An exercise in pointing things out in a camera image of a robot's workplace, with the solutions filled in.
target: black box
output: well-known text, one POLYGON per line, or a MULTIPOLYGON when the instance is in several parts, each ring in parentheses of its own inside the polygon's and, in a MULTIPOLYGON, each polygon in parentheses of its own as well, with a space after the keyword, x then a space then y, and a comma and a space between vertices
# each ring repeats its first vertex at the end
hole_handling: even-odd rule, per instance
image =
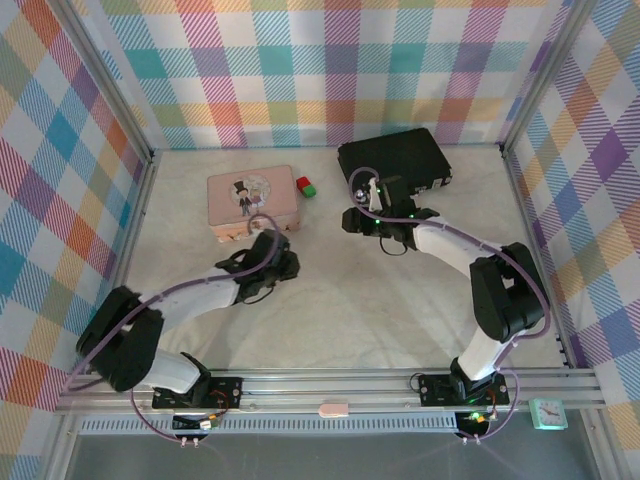
MULTIPOLYGON (((426 128, 345 143, 338 148, 338 162, 347 182, 357 168, 370 167, 381 179, 405 178, 410 195, 447 185, 452 177, 449 162, 426 128)), ((368 185, 370 178, 368 173, 358 174, 353 191, 368 185)))

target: alarm clock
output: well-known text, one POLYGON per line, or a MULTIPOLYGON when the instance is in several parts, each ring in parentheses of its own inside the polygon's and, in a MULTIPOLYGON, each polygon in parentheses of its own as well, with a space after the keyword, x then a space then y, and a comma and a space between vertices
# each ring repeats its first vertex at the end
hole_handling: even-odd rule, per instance
POLYGON ((562 400, 557 398, 533 398, 529 400, 533 426, 537 430, 564 430, 567 416, 562 400))

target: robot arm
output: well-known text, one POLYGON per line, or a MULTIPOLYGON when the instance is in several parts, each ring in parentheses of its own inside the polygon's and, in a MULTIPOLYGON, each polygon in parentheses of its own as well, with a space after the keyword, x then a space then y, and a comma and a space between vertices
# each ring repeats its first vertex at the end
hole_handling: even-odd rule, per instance
MULTIPOLYGON (((248 270, 262 262, 275 240, 274 232, 262 232, 250 250, 236 252, 218 262, 206 278, 248 270)), ((279 281, 295 278, 300 265, 289 241, 279 236, 276 254, 261 270, 234 279, 200 283, 179 290, 142 310, 91 361, 91 366, 114 388, 123 392, 143 383, 168 390, 176 401, 198 406, 209 395, 210 373, 187 353, 158 349, 162 333, 210 310, 243 303, 273 288, 279 281)), ((137 294, 126 286, 107 296, 76 344, 87 355, 129 312, 154 297, 156 292, 137 294)))
MULTIPOLYGON (((350 233, 394 238, 408 248, 433 255, 458 270, 471 281, 473 306, 478 328, 465 351, 451 364, 449 381, 459 401, 476 398, 493 383, 496 362, 515 336, 537 324, 543 310, 527 282, 504 260, 471 244, 446 229, 447 222, 437 212, 418 209, 409 196, 406 181, 392 177, 376 181, 356 199, 369 201, 369 211, 377 216, 428 220, 381 222, 357 208, 344 212, 342 227, 350 233)), ((516 260, 542 291, 542 282, 526 246, 514 243, 484 245, 516 260)))

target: metal grate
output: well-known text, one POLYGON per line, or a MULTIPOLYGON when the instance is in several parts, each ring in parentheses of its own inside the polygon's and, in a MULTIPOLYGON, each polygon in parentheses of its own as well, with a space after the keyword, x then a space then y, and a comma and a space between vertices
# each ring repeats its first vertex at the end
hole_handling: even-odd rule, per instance
MULTIPOLYGON (((171 430, 171 416, 151 419, 154 427, 171 430)), ((410 414, 357 414, 345 418, 320 418, 318 415, 230 415, 211 433, 406 433, 453 432, 456 417, 449 412, 410 414)), ((114 420, 108 416, 87 416, 78 433, 83 435, 140 435, 151 433, 134 415, 114 420)))

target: checkered fabric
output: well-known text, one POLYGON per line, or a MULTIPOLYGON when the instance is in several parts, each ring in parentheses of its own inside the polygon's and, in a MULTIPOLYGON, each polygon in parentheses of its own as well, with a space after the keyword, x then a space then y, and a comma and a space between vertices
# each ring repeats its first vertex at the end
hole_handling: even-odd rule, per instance
POLYGON ((147 136, 173 149, 338 145, 416 126, 441 144, 494 143, 571 3, 74 0, 147 136))
POLYGON ((0 3, 0 479, 34 477, 142 162, 45 0, 0 3))
POLYGON ((516 147, 578 363, 640 478, 640 0, 601 0, 516 147))

